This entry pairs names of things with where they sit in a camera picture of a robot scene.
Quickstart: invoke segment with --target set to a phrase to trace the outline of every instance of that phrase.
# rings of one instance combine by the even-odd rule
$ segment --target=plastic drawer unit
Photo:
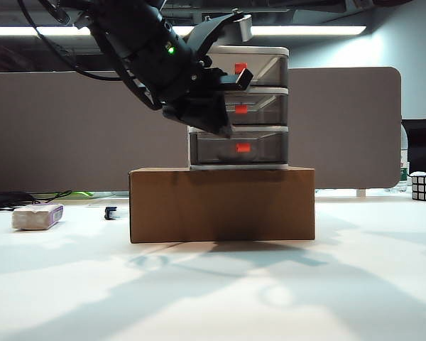
[[[246,67],[254,75],[251,85],[288,87],[289,50],[258,46],[213,46],[208,54],[213,67],[233,75]]]
[[[235,125],[287,125],[288,90],[283,87],[249,87],[227,92],[226,108]]]
[[[190,165],[287,164],[286,126],[235,127],[230,139],[189,129]]]

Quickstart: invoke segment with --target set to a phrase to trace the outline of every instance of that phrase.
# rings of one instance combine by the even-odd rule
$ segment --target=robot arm
[[[58,0],[57,7],[39,1],[59,22],[70,21],[62,8],[79,10],[76,27],[90,29],[117,75],[149,108],[163,109],[165,117],[183,124],[230,136],[224,91],[245,90],[253,75],[248,70],[227,75],[211,67],[207,53],[225,26],[248,21],[250,28],[250,16],[235,11],[195,26],[182,38],[161,16],[164,0]]]

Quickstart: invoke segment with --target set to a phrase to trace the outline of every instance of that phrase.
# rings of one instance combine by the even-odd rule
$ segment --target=white table
[[[101,207],[45,232],[0,212],[0,340],[426,341],[426,202],[316,210],[314,242],[176,245],[130,244]]]

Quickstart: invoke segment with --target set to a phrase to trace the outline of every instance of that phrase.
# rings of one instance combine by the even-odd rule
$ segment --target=ceiling
[[[38,0],[25,0],[33,20],[39,26],[56,26],[57,22],[43,9]],[[316,4],[312,11],[307,5]],[[191,26],[205,16],[219,16],[240,8],[253,16],[253,25],[365,25],[372,24],[375,11],[370,0],[168,0],[162,13],[177,26]],[[77,18],[76,11],[69,11]],[[27,26],[16,0],[0,0],[0,26]],[[323,38],[253,38],[250,45],[281,45],[294,48]],[[89,36],[52,38],[58,50],[72,55],[88,70],[110,70],[110,66],[94,40]],[[36,37],[0,37],[0,72],[66,70]]]

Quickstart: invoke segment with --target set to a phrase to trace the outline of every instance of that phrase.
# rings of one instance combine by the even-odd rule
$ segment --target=black monitor
[[[426,119],[404,119],[408,137],[410,172],[426,172]]]

